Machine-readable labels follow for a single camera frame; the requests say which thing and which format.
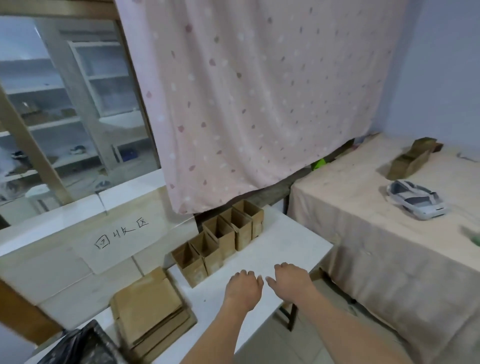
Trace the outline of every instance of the beige bedsheet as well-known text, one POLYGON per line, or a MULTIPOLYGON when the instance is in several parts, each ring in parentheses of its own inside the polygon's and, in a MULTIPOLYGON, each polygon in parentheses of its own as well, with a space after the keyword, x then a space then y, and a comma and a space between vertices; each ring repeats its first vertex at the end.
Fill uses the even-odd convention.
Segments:
POLYGON ((396 329, 417 363, 480 362, 480 163, 444 147, 410 181, 452 211, 420 221, 389 202, 384 175, 412 140, 378 135, 292 186, 288 215, 336 246, 322 267, 396 329))

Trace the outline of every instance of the black trash bag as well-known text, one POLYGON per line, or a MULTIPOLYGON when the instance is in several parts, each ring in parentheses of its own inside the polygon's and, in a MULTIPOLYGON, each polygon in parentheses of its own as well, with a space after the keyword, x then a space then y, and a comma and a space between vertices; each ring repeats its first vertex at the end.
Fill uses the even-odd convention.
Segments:
POLYGON ((128 364, 96 320, 70 331, 38 364, 128 364))

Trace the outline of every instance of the polka dot curtain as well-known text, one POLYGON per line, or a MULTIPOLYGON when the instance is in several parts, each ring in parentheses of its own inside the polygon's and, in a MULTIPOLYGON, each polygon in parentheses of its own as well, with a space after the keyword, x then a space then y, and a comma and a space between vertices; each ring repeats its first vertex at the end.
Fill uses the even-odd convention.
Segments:
POLYGON ((117 0, 173 208, 267 187, 364 134, 407 0, 117 0))

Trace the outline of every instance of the window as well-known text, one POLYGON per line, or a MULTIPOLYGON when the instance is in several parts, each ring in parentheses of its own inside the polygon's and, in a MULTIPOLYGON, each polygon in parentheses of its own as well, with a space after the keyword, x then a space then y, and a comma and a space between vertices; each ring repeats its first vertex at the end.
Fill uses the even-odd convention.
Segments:
POLYGON ((0 16, 0 85, 10 225, 160 167, 117 22, 0 16))

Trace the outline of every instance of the metal table leg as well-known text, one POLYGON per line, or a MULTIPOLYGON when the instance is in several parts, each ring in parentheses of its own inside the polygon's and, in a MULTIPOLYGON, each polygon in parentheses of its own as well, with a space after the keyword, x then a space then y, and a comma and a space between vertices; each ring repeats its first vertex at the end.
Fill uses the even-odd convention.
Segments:
POLYGON ((297 313, 298 307, 292 304, 292 309, 288 312, 285 308, 280 307, 280 312, 283 313, 288 319, 287 329, 291 332, 293 330, 293 326, 295 325, 295 321, 297 320, 297 313))

